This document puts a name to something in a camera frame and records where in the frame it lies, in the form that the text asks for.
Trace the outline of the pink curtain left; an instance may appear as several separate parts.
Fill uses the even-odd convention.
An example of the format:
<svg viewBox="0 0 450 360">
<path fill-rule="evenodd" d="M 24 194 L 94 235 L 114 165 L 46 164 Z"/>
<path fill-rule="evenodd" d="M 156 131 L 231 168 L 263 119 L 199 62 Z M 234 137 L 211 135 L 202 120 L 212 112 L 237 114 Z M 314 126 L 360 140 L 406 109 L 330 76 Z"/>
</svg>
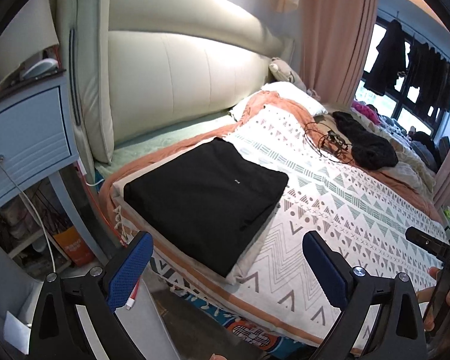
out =
<svg viewBox="0 0 450 360">
<path fill-rule="evenodd" d="M 301 79 L 322 102 L 348 107 L 362 77 L 378 0 L 301 1 Z"/>
</svg>

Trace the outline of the cream padded headboard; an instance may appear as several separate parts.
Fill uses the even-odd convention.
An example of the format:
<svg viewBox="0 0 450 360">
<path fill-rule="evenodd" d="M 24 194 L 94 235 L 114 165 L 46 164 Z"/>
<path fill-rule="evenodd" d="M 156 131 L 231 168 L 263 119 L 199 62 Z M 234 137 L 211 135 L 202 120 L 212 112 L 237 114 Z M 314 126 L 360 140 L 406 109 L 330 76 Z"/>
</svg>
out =
<svg viewBox="0 0 450 360">
<path fill-rule="evenodd" d="M 108 164 L 117 146 L 236 105 L 290 61 L 274 35 L 227 0 L 57 0 L 82 160 Z"/>
</svg>

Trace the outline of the dark hanging clothes row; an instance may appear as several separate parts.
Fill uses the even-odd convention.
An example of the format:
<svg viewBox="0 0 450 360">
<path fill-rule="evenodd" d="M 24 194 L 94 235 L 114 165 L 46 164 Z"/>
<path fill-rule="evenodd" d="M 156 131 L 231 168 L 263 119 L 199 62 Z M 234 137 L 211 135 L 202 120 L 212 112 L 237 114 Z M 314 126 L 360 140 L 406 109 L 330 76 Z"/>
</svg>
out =
<svg viewBox="0 0 450 360">
<path fill-rule="evenodd" d="M 408 58 L 407 79 L 411 87 L 419 89 L 414 113 L 427 118 L 430 107 L 432 116 L 437 115 L 438 109 L 450 111 L 450 63 L 434 47 L 416 40 Z"/>
</svg>

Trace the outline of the magenta cloth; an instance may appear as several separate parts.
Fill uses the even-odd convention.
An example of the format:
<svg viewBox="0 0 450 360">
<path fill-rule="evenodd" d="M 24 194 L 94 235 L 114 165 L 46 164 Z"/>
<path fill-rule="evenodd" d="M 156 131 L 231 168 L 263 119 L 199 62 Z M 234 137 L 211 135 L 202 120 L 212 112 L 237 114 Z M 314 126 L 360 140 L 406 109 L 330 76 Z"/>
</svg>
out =
<svg viewBox="0 0 450 360">
<path fill-rule="evenodd" d="M 362 102 L 358 102 L 353 100 L 351 107 L 357 111 L 359 114 L 367 117 L 374 125 L 380 125 L 381 120 L 380 117 L 366 104 L 362 104 Z"/>
</svg>

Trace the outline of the black knit sweater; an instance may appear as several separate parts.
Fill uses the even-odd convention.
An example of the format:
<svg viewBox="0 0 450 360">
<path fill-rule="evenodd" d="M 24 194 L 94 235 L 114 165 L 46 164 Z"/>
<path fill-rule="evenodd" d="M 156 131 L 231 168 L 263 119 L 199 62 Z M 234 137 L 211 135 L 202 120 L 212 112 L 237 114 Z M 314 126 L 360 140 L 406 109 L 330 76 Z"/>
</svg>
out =
<svg viewBox="0 0 450 360">
<path fill-rule="evenodd" d="M 360 167 L 378 171 L 398 164 L 396 151 L 385 138 L 366 130 L 349 113 L 334 111 L 331 115 L 339 132 L 350 141 L 351 155 Z"/>
</svg>

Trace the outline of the plush toy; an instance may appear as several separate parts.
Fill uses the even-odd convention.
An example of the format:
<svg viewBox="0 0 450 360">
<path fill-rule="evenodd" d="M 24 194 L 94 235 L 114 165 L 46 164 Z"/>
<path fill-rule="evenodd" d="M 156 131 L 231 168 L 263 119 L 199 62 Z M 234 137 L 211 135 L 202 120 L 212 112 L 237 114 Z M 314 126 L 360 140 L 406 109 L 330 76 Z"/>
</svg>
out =
<svg viewBox="0 0 450 360">
<path fill-rule="evenodd" d="M 303 92 L 307 91 L 300 76 L 281 58 L 272 58 L 269 70 L 277 81 L 286 81 L 294 84 Z"/>
</svg>

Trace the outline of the patterned white bedspread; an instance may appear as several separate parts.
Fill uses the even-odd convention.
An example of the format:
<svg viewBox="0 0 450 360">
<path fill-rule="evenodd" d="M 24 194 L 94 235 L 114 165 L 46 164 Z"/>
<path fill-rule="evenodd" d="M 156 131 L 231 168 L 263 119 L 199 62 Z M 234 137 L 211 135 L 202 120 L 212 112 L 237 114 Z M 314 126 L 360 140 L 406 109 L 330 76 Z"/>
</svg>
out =
<svg viewBox="0 0 450 360">
<path fill-rule="evenodd" d="M 316 231 L 353 267 L 433 286 L 437 260 L 407 241 L 416 227 L 444 240 L 429 200 L 321 153 L 303 105 L 262 91 L 241 119 L 137 158 L 105 179 L 100 209 L 124 242 L 153 236 L 152 270 L 242 339 L 279 357 L 319 345 L 340 309 L 302 252 Z"/>
</svg>

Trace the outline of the blue nightstand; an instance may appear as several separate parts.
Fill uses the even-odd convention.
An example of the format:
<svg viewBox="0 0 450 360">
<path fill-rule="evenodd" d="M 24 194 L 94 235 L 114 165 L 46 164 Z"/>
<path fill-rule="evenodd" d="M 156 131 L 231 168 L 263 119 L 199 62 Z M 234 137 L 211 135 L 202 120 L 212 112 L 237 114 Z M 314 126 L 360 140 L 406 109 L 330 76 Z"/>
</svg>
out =
<svg viewBox="0 0 450 360">
<path fill-rule="evenodd" d="M 80 156 L 63 70 L 0 94 L 0 208 L 47 178 L 71 223 L 98 261 L 108 258 L 83 222 L 60 170 Z"/>
</svg>

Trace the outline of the beige rumpled duvet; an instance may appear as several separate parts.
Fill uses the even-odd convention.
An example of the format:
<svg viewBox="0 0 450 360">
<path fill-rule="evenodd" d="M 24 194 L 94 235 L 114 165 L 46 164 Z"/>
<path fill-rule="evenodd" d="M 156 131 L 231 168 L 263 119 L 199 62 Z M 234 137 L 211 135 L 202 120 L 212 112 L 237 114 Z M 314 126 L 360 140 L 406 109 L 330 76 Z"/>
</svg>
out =
<svg viewBox="0 0 450 360">
<path fill-rule="evenodd" d="M 415 189 L 420 195 L 433 199 L 435 187 L 435 173 L 430 170 L 425 162 L 414 152 L 410 144 L 405 138 L 396 134 L 386 127 L 375 125 L 366 116 L 355 110 L 351 111 L 351 115 L 356 119 L 367 131 L 376 134 L 388 141 L 396 152 L 398 158 L 398 171 L 393 174 L 399 176 L 400 180 L 406 182 L 410 187 Z"/>
</svg>

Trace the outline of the orange bag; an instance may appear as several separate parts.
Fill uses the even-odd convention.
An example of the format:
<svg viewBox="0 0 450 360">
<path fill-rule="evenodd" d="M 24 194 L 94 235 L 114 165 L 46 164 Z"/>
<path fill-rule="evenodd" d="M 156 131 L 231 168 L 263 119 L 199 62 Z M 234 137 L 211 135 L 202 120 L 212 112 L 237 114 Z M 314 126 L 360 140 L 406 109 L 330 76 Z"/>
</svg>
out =
<svg viewBox="0 0 450 360">
<path fill-rule="evenodd" d="M 54 235 L 53 238 L 75 266 L 82 267 L 94 259 L 94 254 L 77 232 L 75 226 Z"/>
</svg>

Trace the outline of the black hanging jacket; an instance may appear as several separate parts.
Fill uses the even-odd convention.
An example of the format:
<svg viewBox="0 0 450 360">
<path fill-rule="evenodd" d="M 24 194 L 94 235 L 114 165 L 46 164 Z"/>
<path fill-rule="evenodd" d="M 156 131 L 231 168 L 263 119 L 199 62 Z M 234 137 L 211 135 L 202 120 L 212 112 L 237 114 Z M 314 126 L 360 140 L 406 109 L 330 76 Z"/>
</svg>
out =
<svg viewBox="0 0 450 360">
<path fill-rule="evenodd" d="M 401 23 L 396 19 L 388 23 L 386 33 L 376 47 L 378 56 L 374 62 L 364 88 L 377 96 L 384 96 L 392 89 L 401 73 L 405 73 L 406 47 Z"/>
</svg>

